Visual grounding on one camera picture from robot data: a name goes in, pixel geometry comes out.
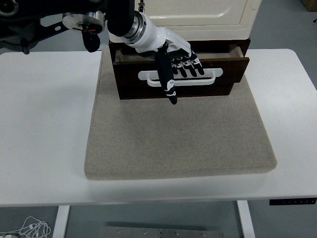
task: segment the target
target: wooden drawer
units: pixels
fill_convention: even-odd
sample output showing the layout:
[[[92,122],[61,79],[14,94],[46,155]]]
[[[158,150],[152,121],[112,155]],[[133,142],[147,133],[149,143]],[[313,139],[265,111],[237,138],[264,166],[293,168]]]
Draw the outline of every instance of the wooden drawer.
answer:
[[[177,96],[229,95],[233,84],[241,81],[249,63],[245,53],[250,40],[191,41],[190,44],[203,68],[222,68],[223,74],[211,85],[177,86]],[[138,78],[140,71],[156,70],[154,60],[138,56],[133,48],[124,43],[110,43],[109,48],[120,99],[166,97],[160,87],[151,87]]]

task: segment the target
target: white drawer handle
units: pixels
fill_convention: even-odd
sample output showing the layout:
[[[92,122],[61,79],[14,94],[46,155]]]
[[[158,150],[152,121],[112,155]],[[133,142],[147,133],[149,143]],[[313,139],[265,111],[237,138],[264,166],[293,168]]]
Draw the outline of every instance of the white drawer handle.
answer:
[[[197,85],[211,85],[214,83],[216,77],[220,77],[223,74],[222,68],[204,68],[204,75],[199,75],[197,72],[197,77],[191,77],[187,80],[175,80],[175,86],[197,86]],[[186,70],[187,75],[191,75],[190,71]],[[138,74],[139,79],[146,80],[151,87],[160,87],[160,82],[158,81],[158,72],[153,71],[141,71]],[[174,74],[174,79],[184,79],[182,75]]]

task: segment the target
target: cream cabinet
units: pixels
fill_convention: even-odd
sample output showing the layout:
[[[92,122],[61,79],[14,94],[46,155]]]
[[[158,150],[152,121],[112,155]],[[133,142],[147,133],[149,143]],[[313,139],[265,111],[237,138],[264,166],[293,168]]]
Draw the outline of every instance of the cream cabinet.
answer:
[[[144,0],[145,14],[188,41],[248,39],[262,0]],[[112,42],[120,40],[111,35]]]

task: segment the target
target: white table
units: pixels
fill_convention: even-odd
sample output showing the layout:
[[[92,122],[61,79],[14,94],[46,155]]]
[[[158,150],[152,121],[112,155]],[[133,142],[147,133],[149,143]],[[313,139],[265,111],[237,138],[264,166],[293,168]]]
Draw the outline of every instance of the white table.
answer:
[[[248,50],[278,165],[267,174],[129,181],[84,175],[101,53],[0,56],[0,206],[317,196],[317,91],[291,50]]]

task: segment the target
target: beige felt mat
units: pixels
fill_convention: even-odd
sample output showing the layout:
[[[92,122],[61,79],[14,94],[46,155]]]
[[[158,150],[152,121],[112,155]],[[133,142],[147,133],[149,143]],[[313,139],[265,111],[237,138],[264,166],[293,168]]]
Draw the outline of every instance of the beige felt mat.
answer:
[[[265,173],[276,159],[246,78],[229,96],[119,100],[108,48],[86,150],[92,180]]]

